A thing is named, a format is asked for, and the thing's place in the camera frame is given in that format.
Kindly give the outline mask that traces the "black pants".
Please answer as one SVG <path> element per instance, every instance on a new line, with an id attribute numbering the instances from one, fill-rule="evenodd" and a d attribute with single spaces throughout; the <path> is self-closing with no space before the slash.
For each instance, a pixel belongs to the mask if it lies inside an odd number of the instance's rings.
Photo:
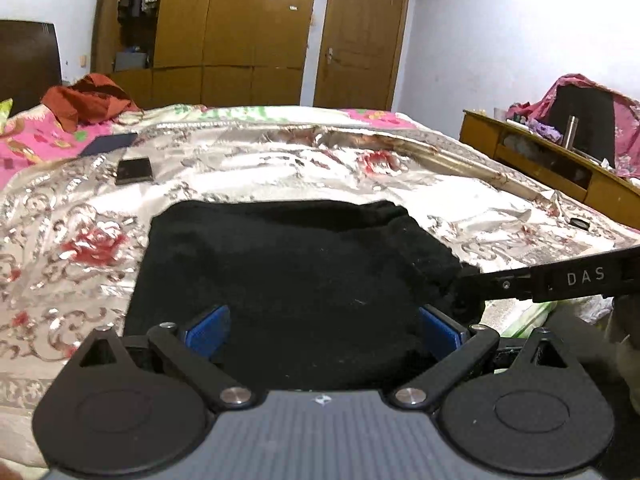
<path id="1" fill-rule="evenodd" d="M 124 332 L 226 307 L 217 359 L 252 389 L 395 388 L 427 367 L 422 307 L 480 317 L 454 291 L 464 269 L 385 200 L 181 202 L 152 221 Z"/>

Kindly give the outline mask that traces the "wooden side cabinet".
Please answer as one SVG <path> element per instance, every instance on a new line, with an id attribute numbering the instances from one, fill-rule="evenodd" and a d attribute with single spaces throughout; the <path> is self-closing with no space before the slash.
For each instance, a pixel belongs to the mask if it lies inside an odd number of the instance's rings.
<path id="1" fill-rule="evenodd" d="M 468 110 L 460 141 L 618 223 L 639 226 L 639 189 L 585 157 L 508 122 Z"/>

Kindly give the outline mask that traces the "metal cylinder bottle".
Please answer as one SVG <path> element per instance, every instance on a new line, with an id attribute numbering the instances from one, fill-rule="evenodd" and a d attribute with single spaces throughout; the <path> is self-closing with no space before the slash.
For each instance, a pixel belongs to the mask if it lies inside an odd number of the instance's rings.
<path id="1" fill-rule="evenodd" d="M 562 147 L 566 150 L 571 150 L 573 148 L 578 126 L 579 119 L 574 115 L 568 116 L 562 141 Z"/>

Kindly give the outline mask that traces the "pink cloth on cabinet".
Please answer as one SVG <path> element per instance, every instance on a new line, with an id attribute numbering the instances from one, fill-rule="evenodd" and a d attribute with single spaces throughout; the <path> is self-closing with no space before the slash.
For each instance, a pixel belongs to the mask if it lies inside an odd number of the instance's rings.
<path id="1" fill-rule="evenodd" d="M 530 126 L 545 125 L 564 134 L 568 118 L 578 126 L 574 148 L 607 160 L 618 176 L 639 177 L 639 101 L 597 84 L 581 74 L 560 77 L 544 97 L 514 103 L 506 117 L 523 117 Z"/>

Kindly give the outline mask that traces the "floral satin bedspread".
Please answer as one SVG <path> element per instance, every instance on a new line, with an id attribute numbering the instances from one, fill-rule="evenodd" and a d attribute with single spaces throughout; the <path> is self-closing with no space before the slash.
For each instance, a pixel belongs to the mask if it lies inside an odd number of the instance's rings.
<path id="1" fill-rule="evenodd" d="M 122 326 L 151 220 L 182 200 L 389 200 L 485 272 L 636 246 L 639 233 L 412 120 L 302 106 L 150 110 L 130 148 L 1 189 L 1 458 L 35 477 L 32 412 L 84 337 Z M 116 185 L 122 159 L 154 179 Z"/>

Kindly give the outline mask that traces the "black smartphone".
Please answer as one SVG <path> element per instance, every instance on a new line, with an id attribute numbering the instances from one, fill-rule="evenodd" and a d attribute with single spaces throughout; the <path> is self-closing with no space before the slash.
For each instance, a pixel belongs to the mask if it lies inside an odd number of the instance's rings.
<path id="1" fill-rule="evenodd" d="M 149 182 L 154 179 L 153 169 L 147 157 L 122 159 L 116 168 L 116 185 L 127 185 L 139 182 Z"/>

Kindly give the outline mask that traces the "dark blue booklet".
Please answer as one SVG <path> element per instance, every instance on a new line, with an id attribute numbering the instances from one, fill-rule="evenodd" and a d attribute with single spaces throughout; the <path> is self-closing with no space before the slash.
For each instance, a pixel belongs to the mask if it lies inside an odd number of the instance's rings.
<path id="1" fill-rule="evenodd" d="M 137 140 L 137 133 L 127 132 L 97 136 L 79 154 L 79 157 L 111 153 L 121 148 L 129 148 Z"/>

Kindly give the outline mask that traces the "pink floral blanket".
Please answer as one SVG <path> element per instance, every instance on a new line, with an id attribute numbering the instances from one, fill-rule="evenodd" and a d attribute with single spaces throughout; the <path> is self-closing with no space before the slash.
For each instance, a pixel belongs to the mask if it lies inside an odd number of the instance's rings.
<path id="1" fill-rule="evenodd" d="M 19 172 L 44 162 L 77 157 L 92 141 L 115 133 L 134 132 L 146 110 L 125 112 L 106 122 L 80 125 L 66 132 L 44 105 L 18 113 L 1 128 L 1 188 Z"/>

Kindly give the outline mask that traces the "rust orange garment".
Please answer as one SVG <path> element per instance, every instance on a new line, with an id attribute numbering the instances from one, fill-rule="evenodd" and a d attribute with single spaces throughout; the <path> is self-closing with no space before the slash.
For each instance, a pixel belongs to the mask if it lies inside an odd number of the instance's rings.
<path id="1" fill-rule="evenodd" d="M 137 112 L 139 107 L 111 78 L 89 74 L 71 86 L 54 86 L 41 99 L 65 132 L 82 125 L 107 122 L 123 112 Z"/>

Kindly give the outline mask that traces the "green patterned pillow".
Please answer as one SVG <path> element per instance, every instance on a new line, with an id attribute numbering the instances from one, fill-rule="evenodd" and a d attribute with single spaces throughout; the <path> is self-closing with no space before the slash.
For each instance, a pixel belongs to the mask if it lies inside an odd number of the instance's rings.
<path id="1" fill-rule="evenodd" d="M 13 106 L 12 99 L 6 99 L 0 102 L 0 124 L 4 125 L 11 115 Z"/>

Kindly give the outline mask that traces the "wooden wardrobe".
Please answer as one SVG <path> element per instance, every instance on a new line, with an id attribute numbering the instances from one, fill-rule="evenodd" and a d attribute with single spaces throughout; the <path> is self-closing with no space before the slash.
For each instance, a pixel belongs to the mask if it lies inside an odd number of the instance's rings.
<path id="1" fill-rule="evenodd" d="M 314 0 L 160 0 L 152 54 L 124 49 L 118 0 L 96 0 L 91 68 L 138 107 L 300 100 Z"/>

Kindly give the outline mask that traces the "wooden door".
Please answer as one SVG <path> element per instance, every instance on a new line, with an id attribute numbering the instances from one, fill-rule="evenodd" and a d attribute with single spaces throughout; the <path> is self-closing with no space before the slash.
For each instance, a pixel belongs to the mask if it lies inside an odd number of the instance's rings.
<path id="1" fill-rule="evenodd" d="M 408 0 L 328 0 L 314 105 L 389 110 Z"/>

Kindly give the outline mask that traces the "dark wooden headboard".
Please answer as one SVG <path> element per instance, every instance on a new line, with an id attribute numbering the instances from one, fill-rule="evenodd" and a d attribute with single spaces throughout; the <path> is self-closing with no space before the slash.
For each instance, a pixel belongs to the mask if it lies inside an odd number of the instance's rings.
<path id="1" fill-rule="evenodd" d="M 51 23 L 0 22 L 0 98 L 11 114 L 37 106 L 49 88 L 62 84 L 60 52 Z"/>

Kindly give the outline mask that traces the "hanging dark clothes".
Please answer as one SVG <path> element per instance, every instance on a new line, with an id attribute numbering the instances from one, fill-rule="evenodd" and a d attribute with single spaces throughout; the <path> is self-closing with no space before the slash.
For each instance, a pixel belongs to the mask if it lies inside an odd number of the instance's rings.
<path id="1" fill-rule="evenodd" d="M 117 21 L 125 50 L 152 54 L 160 0 L 118 0 Z"/>

